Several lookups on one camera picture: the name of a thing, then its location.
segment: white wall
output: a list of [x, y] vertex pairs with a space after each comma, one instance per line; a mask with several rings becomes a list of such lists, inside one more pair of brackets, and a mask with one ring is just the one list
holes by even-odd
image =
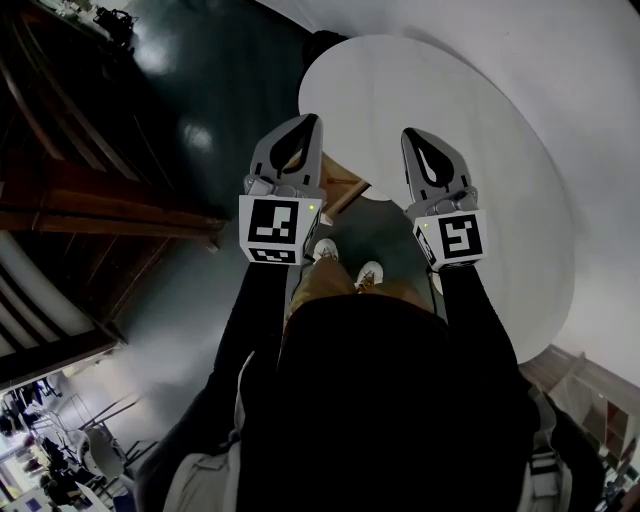
[[315, 31], [462, 58], [546, 145], [573, 211], [576, 289], [555, 340], [640, 385], [640, 17], [627, 0], [264, 0]]

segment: white sneaker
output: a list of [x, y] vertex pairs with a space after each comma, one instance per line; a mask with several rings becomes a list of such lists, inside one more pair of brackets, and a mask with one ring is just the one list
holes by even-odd
[[360, 270], [358, 280], [356, 281], [358, 293], [365, 291], [374, 284], [380, 284], [382, 282], [383, 275], [384, 271], [382, 270], [382, 265], [380, 265], [380, 263], [377, 261], [365, 263], [364, 267]]
[[331, 238], [323, 238], [314, 247], [313, 259], [318, 261], [321, 258], [333, 258], [336, 261], [340, 261], [338, 258], [338, 248]]

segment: wooden beam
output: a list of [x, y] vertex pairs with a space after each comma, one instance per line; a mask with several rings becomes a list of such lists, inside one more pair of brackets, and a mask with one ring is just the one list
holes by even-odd
[[225, 224], [172, 191], [21, 152], [0, 161], [0, 186], [0, 229], [201, 238]]
[[0, 357], [0, 389], [32, 382], [88, 357], [105, 352], [118, 342], [99, 329], [48, 345]]

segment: person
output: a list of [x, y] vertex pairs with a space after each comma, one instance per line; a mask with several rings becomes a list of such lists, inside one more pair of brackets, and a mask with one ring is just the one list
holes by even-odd
[[[528, 510], [542, 416], [475, 267], [440, 273], [445, 322], [378, 264], [354, 284], [328, 239], [314, 259], [284, 332], [287, 268], [249, 266], [205, 389], [137, 476], [138, 509]], [[570, 512], [593, 510], [597, 454], [566, 415], [556, 440]]]

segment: floor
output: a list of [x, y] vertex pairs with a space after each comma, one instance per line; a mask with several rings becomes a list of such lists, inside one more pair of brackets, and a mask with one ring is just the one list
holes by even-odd
[[[235, 219], [242, 177], [255, 143], [298, 114], [308, 36], [250, 0], [137, 0], [128, 10], [139, 17], [136, 61], [161, 101], [179, 113], [175, 151], [191, 192], [234, 220], [217, 254], [192, 242], [171, 252], [117, 320], [129, 345], [61, 382], [91, 413], [128, 394], [142, 397], [109, 421], [125, 448], [161, 438], [208, 377], [248, 265]], [[424, 257], [405, 228], [395, 205], [361, 198], [316, 236], [331, 235], [354, 278], [362, 264], [377, 259], [386, 279], [412, 281], [431, 302]], [[299, 272], [290, 269], [289, 290]]]

